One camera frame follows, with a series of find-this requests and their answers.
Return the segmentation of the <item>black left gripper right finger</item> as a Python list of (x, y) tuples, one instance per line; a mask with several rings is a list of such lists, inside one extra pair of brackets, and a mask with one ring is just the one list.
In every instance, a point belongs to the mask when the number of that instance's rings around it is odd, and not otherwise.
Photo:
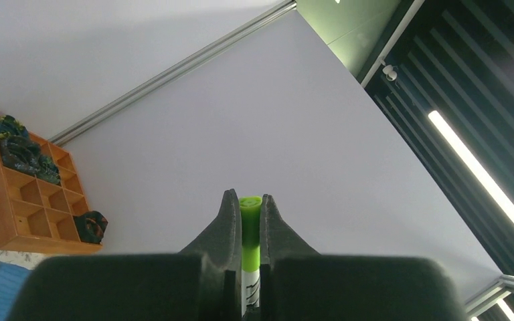
[(262, 320), (466, 320), (450, 278), (422, 257), (328, 255), (260, 210)]

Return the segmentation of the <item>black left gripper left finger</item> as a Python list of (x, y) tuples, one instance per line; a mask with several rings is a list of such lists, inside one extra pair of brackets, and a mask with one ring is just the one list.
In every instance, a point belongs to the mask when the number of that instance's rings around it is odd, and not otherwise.
[(29, 275), (10, 320), (241, 320), (241, 215), (216, 218), (177, 253), (52, 257)]

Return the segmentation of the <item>white marker pen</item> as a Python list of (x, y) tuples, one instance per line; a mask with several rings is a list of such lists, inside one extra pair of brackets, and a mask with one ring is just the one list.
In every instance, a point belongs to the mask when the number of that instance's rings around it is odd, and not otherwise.
[(242, 270), (242, 316), (253, 308), (260, 307), (260, 271)]

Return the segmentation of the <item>green marker cap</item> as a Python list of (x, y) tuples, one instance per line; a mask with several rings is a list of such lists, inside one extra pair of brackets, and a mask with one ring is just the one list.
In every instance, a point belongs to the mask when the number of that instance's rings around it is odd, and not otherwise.
[(242, 220), (242, 270), (255, 272), (260, 267), (260, 210), (259, 196), (239, 199)]

